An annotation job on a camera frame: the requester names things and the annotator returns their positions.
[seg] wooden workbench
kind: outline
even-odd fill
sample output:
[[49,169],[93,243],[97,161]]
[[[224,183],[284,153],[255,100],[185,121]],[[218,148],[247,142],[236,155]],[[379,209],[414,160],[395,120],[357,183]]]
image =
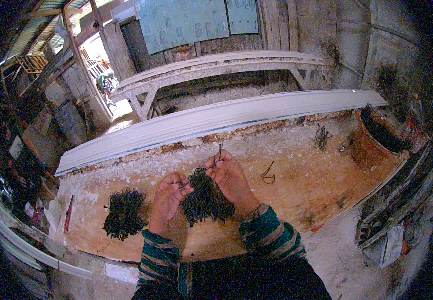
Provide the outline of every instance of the wooden workbench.
[[[172,171],[190,174],[217,152],[218,142],[223,142],[241,162],[260,201],[270,204],[281,220],[298,231],[309,231],[375,193],[404,165],[408,155],[396,155],[375,170],[364,171],[351,158],[350,149],[339,152],[356,129],[355,117],[346,115],[319,123],[333,134],[324,153],[313,147],[311,139],[318,128],[315,122],[297,124],[287,120],[135,153],[68,174],[62,178],[57,201],[66,211],[71,195],[75,195],[69,231],[63,234],[63,216],[58,230],[50,231],[49,237],[95,255],[140,261],[141,234],[121,242],[107,237],[102,229],[108,215],[103,205],[108,205],[109,195],[127,187],[137,188],[147,195],[142,207],[147,218],[156,183]],[[272,160],[268,175],[275,174],[276,180],[265,184],[260,176]],[[225,224],[206,219],[189,228],[179,209],[172,236],[182,261],[222,258],[245,252],[238,226],[238,217],[234,216]]]

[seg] ceiling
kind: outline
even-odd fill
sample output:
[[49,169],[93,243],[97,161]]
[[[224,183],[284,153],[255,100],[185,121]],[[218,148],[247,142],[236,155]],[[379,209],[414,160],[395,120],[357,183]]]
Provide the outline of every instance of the ceiling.
[[[33,11],[41,12],[49,9],[61,9],[65,3],[67,3],[67,0],[42,0],[39,3],[39,7]],[[68,7],[82,8],[87,3],[88,0],[73,0]],[[11,47],[7,52],[7,57],[10,59],[7,60],[5,65],[11,65],[16,55],[27,55],[31,52],[40,51],[48,39],[54,38],[53,33],[57,21],[58,16],[42,16],[29,19],[22,27],[22,30],[13,38]]]

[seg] green striped sleeve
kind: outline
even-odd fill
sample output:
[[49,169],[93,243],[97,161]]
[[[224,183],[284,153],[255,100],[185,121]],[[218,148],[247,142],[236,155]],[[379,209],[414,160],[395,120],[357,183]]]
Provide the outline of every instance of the green striped sleeve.
[[306,255],[300,233],[292,225],[281,223],[273,208],[267,204],[263,203],[250,213],[239,231],[249,251],[268,262],[280,262],[293,255]]
[[145,238],[145,244],[141,253],[140,276],[136,289],[155,283],[177,289],[178,248],[171,244],[171,240],[153,234],[148,229],[143,230],[141,235]]

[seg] blue panel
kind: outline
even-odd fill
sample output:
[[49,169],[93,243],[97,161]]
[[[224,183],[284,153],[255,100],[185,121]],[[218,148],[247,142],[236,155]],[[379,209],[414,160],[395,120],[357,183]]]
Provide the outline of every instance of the blue panel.
[[223,0],[141,0],[139,4],[148,54],[229,37]]
[[231,34],[258,33],[255,0],[226,0]]

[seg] black thread bundle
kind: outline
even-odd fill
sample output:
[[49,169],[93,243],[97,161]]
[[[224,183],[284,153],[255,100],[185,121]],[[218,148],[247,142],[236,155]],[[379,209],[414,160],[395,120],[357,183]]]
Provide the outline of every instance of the black thread bundle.
[[180,204],[190,227],[206,217],[225,223],[225,218],[235,213],[235,205],[225,198],[213,179],[205,174],[205,170],[202,166],[196,168],[193,175],[188,177],[193,192],[186,195]]
[[326,150],[326,141],[331,138],[333,135],[330,135],[330,133],[325,129],[325,126],[320,127],[320,124],[318,124],[318,129],[315,133],[315,138],[312,139],[313,146],[315,148],[320,149],[321,152],[324,152]]
[[118,238],[124,241],[129,234],[135,235],[143,229],[146,223],[138,216],[138,209],[141,207],[145,194],[139,193],[136,189],[126,189],[120,193],[112,193],[110,200],[110,214],[105,219],[103,229],[106,236]]

